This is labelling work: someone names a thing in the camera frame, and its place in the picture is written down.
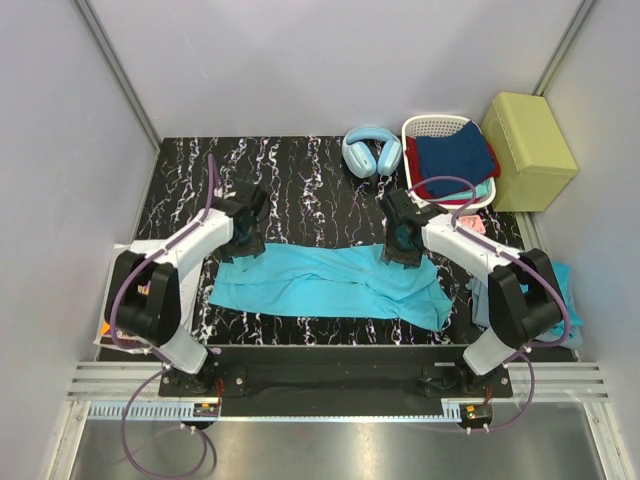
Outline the turquoise t-shirt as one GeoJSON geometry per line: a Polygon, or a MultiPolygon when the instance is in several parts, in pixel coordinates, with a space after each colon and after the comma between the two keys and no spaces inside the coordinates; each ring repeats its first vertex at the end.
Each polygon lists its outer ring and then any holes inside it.
{"type": "Polygon", "coordinates": [[[270,243],[218,268],[209,303],[286,317],[401,319],[440,331],[452,301],[437,268],[382,259],[381,244],[327,249],[270,243]]]}

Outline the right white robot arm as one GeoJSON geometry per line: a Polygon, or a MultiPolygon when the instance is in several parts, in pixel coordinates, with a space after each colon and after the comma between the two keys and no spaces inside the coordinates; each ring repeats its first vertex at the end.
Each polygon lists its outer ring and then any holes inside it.
{"type": "Polygon", "coordinates": [[[564,343],[571,331],[569,309],[551,260],[538,248],[522,251],[497,243],[459,223],[437,204],[416,204],[405,190],[380,200],[386,217],[383,259],[418,267],[425,252],[435,252],[463,267],[487,288],[489,327],[463,352],[464,365],[454,384],[476,396],[490,383],[490,373],[533,345],[558,324],[564,343]]]}

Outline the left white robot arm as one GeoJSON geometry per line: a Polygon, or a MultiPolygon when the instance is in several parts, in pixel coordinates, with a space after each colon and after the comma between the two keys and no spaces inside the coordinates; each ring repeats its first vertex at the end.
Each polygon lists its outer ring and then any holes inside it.
{"type": "Polygon", "coordinates": [[[228,198],[209,193],[196,218],[156,251],[120,253],[104,310],[113,343],[120,343],[120,332],[139,340],[181,374],[181,384],[190,393],[208,394],[216,385],[216,355],[181,326],[180,287],[187,274],[216,250],[227,263],[264,253],[259,223],[268,214],[267,190],[240,182],[228,198]]]}

